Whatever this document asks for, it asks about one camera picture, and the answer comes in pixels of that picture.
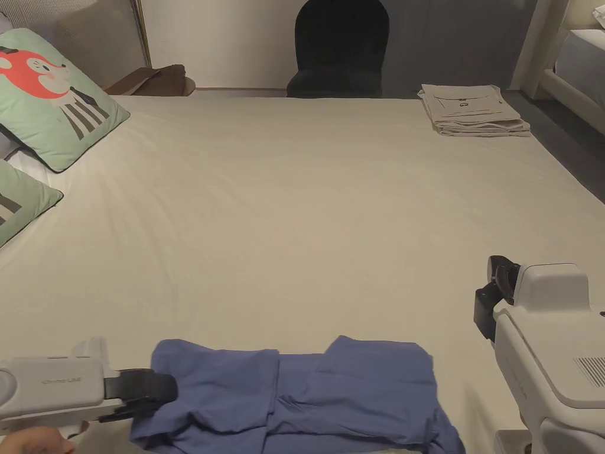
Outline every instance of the white bed sheet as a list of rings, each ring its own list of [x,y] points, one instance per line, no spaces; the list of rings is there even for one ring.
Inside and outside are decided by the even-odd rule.
[[[605,30],[570,31],[555,72],[605,110]]]
[[[572,261],[605,297],[605,207],[533,138],[443,137],[419,100],[117,97],[129,121],[50,184],[0,249],[2,354],[92,335],[111,364],[156,343],[323,351],[419,343],[468,451],[521,426],[473,323],[490,254]],[[137,452],[124,423],[82,453]]]

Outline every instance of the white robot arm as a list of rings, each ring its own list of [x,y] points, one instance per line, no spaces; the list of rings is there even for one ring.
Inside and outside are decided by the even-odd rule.
[[[531,433],[532,454],[605,453],[605,312],[593,309],[588,278],[571,263],[488,262],[474,321]],[[496,434],[498,454],[513,452]]]
[[[150,369],[110,368],[105,340],[92,338],[67,357],[0,363],[0,435],[57,427],[65,438],[83,421],[117,421],[153,412],[177,398],[174,377]]]

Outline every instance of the black chair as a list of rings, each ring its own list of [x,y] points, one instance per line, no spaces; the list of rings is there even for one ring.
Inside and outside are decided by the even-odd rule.
[[[309,0],[296,19],[288,97],[381,97],[389,26],[380,0]]]

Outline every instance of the white bed frame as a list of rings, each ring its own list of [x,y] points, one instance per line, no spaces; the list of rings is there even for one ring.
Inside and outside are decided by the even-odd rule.
[[[605,110],[558,77],[553,69],[570,30],[599,28],[593,10],[605,0],[553,0],[522,90],[534,99],[553,97],[565,104],[601,134],[605,134]]]

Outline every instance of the human hand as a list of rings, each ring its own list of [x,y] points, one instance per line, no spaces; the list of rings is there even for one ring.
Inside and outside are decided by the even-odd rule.
[[[88,423],[82,425],[82,431]],[[76,445],[54,427],[32,427],[13,432],[0,444],[0,454],[72,454]]]

